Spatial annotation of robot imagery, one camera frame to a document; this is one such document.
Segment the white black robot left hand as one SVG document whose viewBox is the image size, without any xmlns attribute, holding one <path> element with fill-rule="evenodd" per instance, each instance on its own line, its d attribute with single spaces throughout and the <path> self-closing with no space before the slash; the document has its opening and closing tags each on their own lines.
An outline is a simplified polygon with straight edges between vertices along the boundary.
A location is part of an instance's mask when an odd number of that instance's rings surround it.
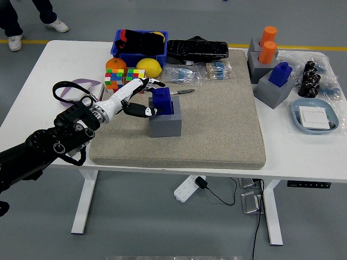
<svg viewBox="0 0 347 260">
<path fill-rule="evenodd" d="M 153 78 L 133 79 L 115 92 L 108 100 L 96 102 L 90 110 L 101 124 L 109 123 L 121 111 L 127 115 L 140 118 L 154 116 L 158 112 L 157 109 L 129 102 L 130 98 L 140 92 L 152 92 L 155 87 L 151 87 L 149 84 L 165 87 L 164 83 Z"/>
</svg>

